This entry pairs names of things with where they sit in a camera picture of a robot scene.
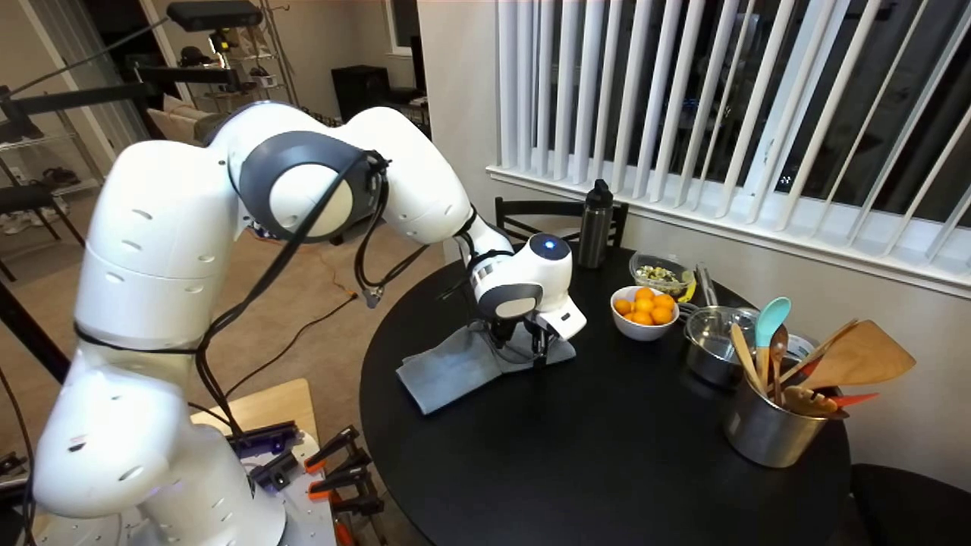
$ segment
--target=bowl of oranges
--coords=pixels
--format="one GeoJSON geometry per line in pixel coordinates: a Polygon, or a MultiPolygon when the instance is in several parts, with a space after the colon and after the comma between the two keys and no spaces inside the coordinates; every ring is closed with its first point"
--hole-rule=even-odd
{"type": "Polygon", "coordinates": [[[616,331],[639,342],[664,337],[681,318],[676,300],[668,292],[648,286],[616,289],[609,294],[609,313],[616,331]]]}

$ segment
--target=round table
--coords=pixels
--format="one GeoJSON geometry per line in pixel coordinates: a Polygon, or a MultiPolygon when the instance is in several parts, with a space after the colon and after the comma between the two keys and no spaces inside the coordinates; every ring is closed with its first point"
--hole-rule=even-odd
{"type": "Polygon", "coordinates": [[[629,272],[584,272],[575,359],[500,377],[423,416],[399,359],[473,322],[457,263],[379,323],[362,377],[377,470],[430,542],[824,542],[848,506],[849,445],[830,420],[789,470],[726,441],[727,391],[684,369],[684,331],[625,340],[606,310],[629,272]]]}

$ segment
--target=gray cloth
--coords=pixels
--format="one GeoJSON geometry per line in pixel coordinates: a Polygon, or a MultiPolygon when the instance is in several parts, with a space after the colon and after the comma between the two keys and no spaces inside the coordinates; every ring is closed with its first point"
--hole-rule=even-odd
{"type": "MultiPolygon", "coordinates": [[[[494,348],[490,323],[473,322],[457,328],[440,345],[407,355],[398,368],[398,380],[418,402],[423,416],[443,410],[446,402],[481,387],[486,382],[534,368],[534,340],[515,323],[507,345],[494,348]]],[[[549,340],[546,365],[570,362],[575,348],[558,337],[549,340]]]]}

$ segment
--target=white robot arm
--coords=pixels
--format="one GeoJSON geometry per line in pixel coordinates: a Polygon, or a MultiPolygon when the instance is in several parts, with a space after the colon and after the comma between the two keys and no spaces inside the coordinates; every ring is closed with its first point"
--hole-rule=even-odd
{"type": "Polygon", "coordinates": [[[36,449],[34,496],[79,520],[138,506],[167,542],[278,542],[281,503],[247,482],[212,429],[188,420],[194,355],[247,224],[324,235],[381,192],[395,234],[462,238],[486,314],[534,318],[562,340],[585,323],[568,294],[568,247],[512,253],[405,115],[366,109],[324,127],[257,102],[206,150],[153,140],[118,154],[87,231],[79,345],[36,449]]]}

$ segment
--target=black bottle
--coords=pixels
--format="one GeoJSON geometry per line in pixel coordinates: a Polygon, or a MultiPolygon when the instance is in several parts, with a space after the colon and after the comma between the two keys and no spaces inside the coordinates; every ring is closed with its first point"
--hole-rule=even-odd
{"type": "Polygon", "coordinates": [[[614,195],[603,180],[585,195],[575,263],[595,269],[603,263],[609,235],[614,195]]]}

